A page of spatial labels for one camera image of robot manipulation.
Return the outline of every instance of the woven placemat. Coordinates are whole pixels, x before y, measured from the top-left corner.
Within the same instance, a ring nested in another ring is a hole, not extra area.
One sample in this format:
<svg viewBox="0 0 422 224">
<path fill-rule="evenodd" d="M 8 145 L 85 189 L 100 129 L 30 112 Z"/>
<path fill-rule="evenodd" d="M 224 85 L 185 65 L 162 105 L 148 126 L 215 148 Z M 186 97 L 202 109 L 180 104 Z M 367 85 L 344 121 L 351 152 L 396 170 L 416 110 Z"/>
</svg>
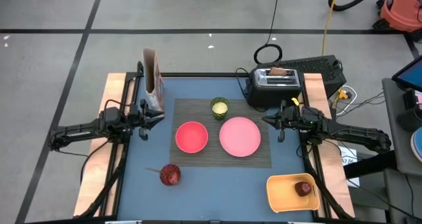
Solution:
<svg viewBox="0 0 422 224">
<path fill-rule="evenodd" d="M 176 99 L 170 147 L 170 162 L 180 166 L 199 167 L 271 167 L 270 141 L 268 125 L 262 121 L 265 113 L 250 107 L 245 100 L 230 100 L 230 109 L 222 121 L 212 115 L 211 99 Z M 220 129 L 229 119 L 246 117 L 252 120 L 261 133 L 258 150 L 248 157 L 234 157 L 228 154 L 220 144 Z M 176 144 L 175 134 L 183 123 L 196 121 L 203 124 L 208 131 L 208 143 L 196 154 L 182 152 Z"/>
</svg>

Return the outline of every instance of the yellow cable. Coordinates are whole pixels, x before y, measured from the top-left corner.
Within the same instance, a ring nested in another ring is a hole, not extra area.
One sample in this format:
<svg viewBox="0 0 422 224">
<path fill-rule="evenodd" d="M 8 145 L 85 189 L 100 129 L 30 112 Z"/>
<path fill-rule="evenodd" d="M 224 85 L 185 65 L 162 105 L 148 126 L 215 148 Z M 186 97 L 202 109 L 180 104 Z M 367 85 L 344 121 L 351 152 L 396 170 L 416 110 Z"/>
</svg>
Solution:
<svg viewBox="0 0 422 224">
<path fill-rule="evenodd" d="M 331 20 L 332 9 L 334 8 L 334 4 L 336 4 L 336 0 L 332 0 L 330 13 L 328 14 L 327 23 L 325 24 L 324 38 L 322 39 L 322 56 L 325 55 L 325 37 L 327 35 L 328 27 L 330 27 L 330 20 Z"/>
</svg>

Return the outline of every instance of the gray floor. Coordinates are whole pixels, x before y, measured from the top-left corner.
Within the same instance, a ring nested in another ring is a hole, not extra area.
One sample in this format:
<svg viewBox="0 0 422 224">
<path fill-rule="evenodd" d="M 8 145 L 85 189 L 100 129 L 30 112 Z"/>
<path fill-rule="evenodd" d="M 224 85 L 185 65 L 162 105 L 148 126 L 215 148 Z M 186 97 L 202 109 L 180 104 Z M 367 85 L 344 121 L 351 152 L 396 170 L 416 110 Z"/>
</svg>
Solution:
<svg viewBox="0 0 422 224">
<path fill-rule="evenodd" d="M 330 28 L 370 29 L 378 17 L 375 1 L 366 0 L 349 11 L 334 13 Z M 93 4 L 94 0 L 0 0 L 0 29 L 83 29 Z M 269 28 L 273 7 L 274 0 L 101 0 L 93 28 Z M 327 13 L 327 0 L 279 0 L 274 28 L 323 29 Z M 0 34 L 2 223 L 15 222 L 81 36 Z M 255 66 L 253 53 L 267 37 L 268 34 L 90 34 L 60 125 L 94 118 L 107 73 L 135 70 L 145 47 L 158 51 L 164 72 L 233 72 L 237 67 L 251 70 Z M 321 54 L 321 34 L 272 37 L 274 43 L 282 46 L 283 59 Z M 379 93 L 381 79 L 413 59 L 402 35 L 330 34 L 327 54 L 342 60 L 347 85 L 357 91 L 357 101 Z M 261 61 L 275 58 L 271 50 L 263 51 L 259 57 Z M 362 107 L 339 121 L 390 132 L 384 105 Z M 66 150 L 86 154 L 89 144 L 72 144 Z M 353 147 L 370 153 L 360 146 Z M 82 162 L 83 157 L 50 153 L 26 221 L 72 216 Z"/>
</svg>

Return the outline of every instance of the pink plate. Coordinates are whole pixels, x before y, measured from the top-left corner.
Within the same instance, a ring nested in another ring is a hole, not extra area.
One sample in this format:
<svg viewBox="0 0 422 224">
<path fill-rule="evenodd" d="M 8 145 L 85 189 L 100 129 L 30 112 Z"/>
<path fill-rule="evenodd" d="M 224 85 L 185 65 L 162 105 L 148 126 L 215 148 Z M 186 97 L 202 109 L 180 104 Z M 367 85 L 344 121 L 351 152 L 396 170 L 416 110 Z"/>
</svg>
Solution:
<svg viewBox="0 0 422 224">
<path fill-rule="evenodd" d="M 220 129 L 220 143 L 230 155 L 245 157 L 258 149 L 261 133 L 250 119 L 235 117 L 225 122 Z"/>
<path fill-rule="evenodd" d="M 186 153 L 201 151 L 208 141 L 208 132 L 204 125 L 198 122 L 186 122 L 176 132 L 176 144 Z"/>
</svg>

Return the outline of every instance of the table leg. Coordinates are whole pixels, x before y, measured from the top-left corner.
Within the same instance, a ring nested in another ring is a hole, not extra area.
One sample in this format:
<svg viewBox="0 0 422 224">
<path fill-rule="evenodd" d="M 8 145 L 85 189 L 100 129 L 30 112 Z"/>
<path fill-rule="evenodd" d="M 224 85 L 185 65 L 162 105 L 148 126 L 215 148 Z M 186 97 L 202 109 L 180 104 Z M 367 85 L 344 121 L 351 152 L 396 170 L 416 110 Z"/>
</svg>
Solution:
<svg viewBox="0 0 422 224">
<path fill-rule="evenodd" d="M 352 179 L 381 172 L 386 168 L 397 169 L 396 154 L 394 153 L 394 150 L 345 165 L 344 173 L 346 174 L 347 179 Z"/>
</svg>

